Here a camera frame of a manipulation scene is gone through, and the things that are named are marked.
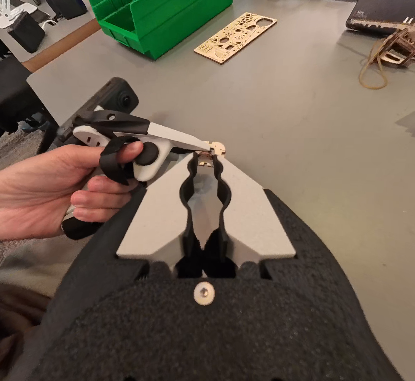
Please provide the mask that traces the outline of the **round wooden gear part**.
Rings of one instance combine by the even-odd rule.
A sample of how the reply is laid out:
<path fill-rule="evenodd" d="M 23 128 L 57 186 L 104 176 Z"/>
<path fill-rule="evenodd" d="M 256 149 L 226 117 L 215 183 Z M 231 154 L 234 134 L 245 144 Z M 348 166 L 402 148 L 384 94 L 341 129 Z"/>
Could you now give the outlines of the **round wooden gear part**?
<path fill-rule="evenodd" d="M 218 155 L 218 156 L 225 156 L 226 154 L 226 149 L 224 144 L 217 142 L 217 141 L 212 141 L 212 142 L 206 142 L 209 147 L 210 147 L 210 154 L 213 155 Z"/>

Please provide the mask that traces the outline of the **green plastic bin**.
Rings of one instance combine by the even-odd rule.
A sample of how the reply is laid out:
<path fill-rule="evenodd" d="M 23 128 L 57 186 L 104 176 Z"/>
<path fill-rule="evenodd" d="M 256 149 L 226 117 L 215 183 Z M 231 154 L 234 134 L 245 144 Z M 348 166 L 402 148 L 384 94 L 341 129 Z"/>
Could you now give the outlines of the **green plastic bin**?
<path fill-rule="evenodd" d="M 233 0 L 89 0 L 102 31 L 115 41 L 158 59 Z"/>

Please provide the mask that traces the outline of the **laser-cut wooden parts sheet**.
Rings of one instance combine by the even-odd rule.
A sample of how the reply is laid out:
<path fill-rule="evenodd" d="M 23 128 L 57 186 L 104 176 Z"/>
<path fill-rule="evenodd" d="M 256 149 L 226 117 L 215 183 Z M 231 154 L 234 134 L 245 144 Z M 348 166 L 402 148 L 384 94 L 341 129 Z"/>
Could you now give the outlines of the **laser-cut wooden parts sheet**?
<path fill-rule="evenodd" d="M 220 65 L 272 28 L 277 19 L 245 12 L 194 49 L 194 52 Z"/>

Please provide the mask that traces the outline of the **person's left hand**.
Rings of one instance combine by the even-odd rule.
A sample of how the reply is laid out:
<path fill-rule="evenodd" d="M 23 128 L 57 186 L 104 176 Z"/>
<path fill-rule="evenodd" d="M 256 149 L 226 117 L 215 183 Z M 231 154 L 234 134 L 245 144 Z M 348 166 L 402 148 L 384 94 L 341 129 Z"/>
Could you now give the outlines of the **person's left hand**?
<path fill-rule="evenodd" d="M 130 201 L 138 181 L 121 185 L 91 172 L 103 147 L 65 145 L 8 166 L 0 173 L 0 240 L 61 235 L 70 205 L 74 217 L 105 223 Z"/>

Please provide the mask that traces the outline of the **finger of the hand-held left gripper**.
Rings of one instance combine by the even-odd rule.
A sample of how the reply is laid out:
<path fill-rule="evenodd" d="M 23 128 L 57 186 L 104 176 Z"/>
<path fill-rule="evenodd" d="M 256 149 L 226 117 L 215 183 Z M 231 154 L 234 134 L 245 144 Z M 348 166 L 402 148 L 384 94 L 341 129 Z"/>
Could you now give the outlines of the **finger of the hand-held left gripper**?
<path fill-rule="evenodd" d="M 152 143 L 156 143 L 157 140 L 161 140 L 164 144 L 168 142 L 171 147 L 171 152 L 211 152 L 211 147 L 207 142 L 153 122 L 150 122 L 146 134 L 128 133 L 121 131 L 121 129 L 115 129 L 113 133 L 116 136 L 133 137 L 143 142 L 151 141 Z"/>

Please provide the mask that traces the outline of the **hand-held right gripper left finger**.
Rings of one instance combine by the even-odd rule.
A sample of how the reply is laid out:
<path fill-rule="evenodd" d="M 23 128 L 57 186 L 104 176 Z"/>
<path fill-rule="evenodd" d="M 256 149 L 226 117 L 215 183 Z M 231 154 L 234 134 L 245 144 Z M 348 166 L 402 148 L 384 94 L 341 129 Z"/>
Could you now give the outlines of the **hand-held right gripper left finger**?
<path fill-rule="evenodd" d="M 117 249 L 121 259 L 164 262 L 173 269 L 181 260 L 200 256 L 189 200 L 194 195 L 198 154 L 187 154 L 148 186 Z"/>

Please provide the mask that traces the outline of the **tan rubber band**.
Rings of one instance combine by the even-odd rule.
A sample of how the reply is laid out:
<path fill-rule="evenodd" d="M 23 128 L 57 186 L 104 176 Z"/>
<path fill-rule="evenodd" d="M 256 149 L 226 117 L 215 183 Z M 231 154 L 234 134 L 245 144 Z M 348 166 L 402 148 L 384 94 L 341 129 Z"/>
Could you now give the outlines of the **tan rubber band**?
<path fill-rule="evenodd" d="M 377 40 L 371 47 L 371 50 L 367 56 L 365 64 L 362 66 L 359 76 L 358 76 L 358 82 L 359 84 L 368 90 L 380 90 L 385 88 L 388 85 L 388 79 L 385 75 L 385 71 L 382 65 L 381 61 L 381 51 L 386 45 L 387 38 L 382 38 L 380 40 Z M 376 73 L 381 77 L 382 83 L 380 85 L 369 85 L 364 81 L 364 76 L 367 70 L 372 66 L 376 64 L 377 65 L 377 71 Z"/>

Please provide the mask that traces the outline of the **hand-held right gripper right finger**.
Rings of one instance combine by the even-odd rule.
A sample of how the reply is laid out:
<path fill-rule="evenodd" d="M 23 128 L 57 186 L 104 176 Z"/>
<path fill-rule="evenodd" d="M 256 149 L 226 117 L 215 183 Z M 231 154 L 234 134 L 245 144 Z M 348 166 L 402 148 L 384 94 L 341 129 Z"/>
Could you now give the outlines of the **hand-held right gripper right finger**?
<path fill-rule="evenodd" d="M 266 190 L 219 155 L 213 156 L 219 215 L 218 250 L 221 261 L 240 267 L 268 259 L 288 259 L 296 250 L 286 234 Z"/>

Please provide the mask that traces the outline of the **assembled wooden model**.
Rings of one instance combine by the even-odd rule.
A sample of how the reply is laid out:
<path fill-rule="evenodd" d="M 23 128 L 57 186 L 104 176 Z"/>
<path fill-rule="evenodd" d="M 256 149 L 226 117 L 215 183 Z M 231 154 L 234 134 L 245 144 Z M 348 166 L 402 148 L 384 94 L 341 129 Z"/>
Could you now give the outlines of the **assembled wooden model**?
<path fill-rule="evenodd" d="M 377 62 L 408 67 L 415 60 L 415 25 L 400 24 L 374 55 Z"/>

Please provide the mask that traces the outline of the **black block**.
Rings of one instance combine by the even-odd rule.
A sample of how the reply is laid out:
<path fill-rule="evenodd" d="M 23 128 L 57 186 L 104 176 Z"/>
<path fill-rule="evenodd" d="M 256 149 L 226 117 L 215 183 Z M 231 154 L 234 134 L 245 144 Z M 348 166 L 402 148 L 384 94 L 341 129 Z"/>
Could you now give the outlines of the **black block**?
<path fill-rule="evenodd" d="M 45 31 L 27 11 L 21 12 L 6 31 L 29 53 L 36 52 L 46 36 Z"/>
<path fill-rule="evenodd" d="M 74 19 L 87 13 L 83 0 L 45 0 L 58 17 Z"/>

